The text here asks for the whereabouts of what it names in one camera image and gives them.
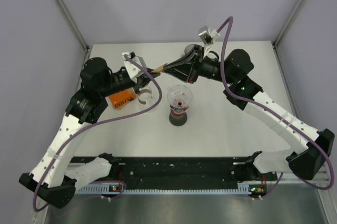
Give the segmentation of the brown paper coffee filter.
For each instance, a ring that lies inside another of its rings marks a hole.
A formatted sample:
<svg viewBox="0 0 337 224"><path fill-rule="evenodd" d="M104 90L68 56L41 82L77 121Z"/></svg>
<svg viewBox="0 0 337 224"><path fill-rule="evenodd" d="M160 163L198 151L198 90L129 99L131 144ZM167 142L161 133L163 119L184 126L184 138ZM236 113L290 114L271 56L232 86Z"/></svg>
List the brown paper coffee filter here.
<svg viewBox="0 0 337 224"><path fill-rule="evenodd" d="M167 66L167 64L163 64L163 65L161 65L160 67L158 67L158 68L152 70L151 73L152 73L152 74L155 74L155 73L162 73L162 72L164 72L166 66Z"/></svg>

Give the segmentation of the clear glass dripper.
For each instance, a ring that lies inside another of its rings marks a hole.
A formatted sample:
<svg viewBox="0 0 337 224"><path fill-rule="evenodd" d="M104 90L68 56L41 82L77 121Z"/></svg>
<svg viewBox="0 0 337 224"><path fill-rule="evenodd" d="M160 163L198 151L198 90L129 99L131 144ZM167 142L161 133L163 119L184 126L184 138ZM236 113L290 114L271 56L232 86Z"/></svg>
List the clear glass dripper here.
<svg viewBox="0 0 337 224"><path fill-rule="evenodd" d="M192 91L185 85L175 85L167 92L170 109L175 113L184 113L193 99Z"/></svg>

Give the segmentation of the orange coffee filter box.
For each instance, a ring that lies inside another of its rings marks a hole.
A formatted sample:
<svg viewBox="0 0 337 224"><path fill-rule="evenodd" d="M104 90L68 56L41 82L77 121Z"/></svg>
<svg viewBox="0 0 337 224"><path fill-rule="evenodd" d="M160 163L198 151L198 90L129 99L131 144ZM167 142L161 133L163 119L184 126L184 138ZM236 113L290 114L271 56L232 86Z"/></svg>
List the orange coffee filter box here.
<svg viewBox="0 0 337 224"><path fill-rule="evenodd" d="M129 88L116 94L112 94L108 98L115 110L121 110L136 99L136 94L132 88Z"/></svg>

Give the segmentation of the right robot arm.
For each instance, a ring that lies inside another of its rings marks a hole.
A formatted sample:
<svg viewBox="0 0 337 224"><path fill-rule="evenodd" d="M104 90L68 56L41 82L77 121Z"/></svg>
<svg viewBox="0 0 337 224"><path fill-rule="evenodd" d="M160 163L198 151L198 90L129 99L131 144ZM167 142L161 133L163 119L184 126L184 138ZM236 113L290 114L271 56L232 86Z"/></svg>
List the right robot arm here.
<svg viewBox="0 0 337 224"><path fill-rule="evenodd" d="M330 176L334 170L329 160L334 133L319 131L296 118L278 105L249 76L254 68L250 56L243 49L233 50L226 58L209 58L199 45L187 47L185 55L164 66L163 72L189 84L199 77L225 81L224 94L240 110L252 115L283 138L288 150L257 151L251 157L246 174L253 180L268 172L292 172L302 180L312 180L324 164Z"/></svg>

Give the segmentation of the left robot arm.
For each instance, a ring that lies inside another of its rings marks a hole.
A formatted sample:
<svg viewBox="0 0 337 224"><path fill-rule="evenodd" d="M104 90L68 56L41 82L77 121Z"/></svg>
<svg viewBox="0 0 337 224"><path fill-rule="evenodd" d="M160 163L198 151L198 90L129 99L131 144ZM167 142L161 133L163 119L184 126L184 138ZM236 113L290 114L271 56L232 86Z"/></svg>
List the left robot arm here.
<svg viewBox="0 0 337 224"><path fill-rule="evenodd" d="M36 167L19 178L19 183L34 193L34 211L44 210L37 206L38 199L46 205L63 208L79 189L104 177L108 180L118 177L118 161L107 153L74 170L67 168L85 131L103 124L99 118L108 107L108 96L129 88L145 87L149 82L158 86L155 78L163 71L163 66L147 68L143 58L134 53L126 53L123 57L124 66L115 73L103 58L85 62L80 73L81 87L71 98L56 136Z"/></svg>

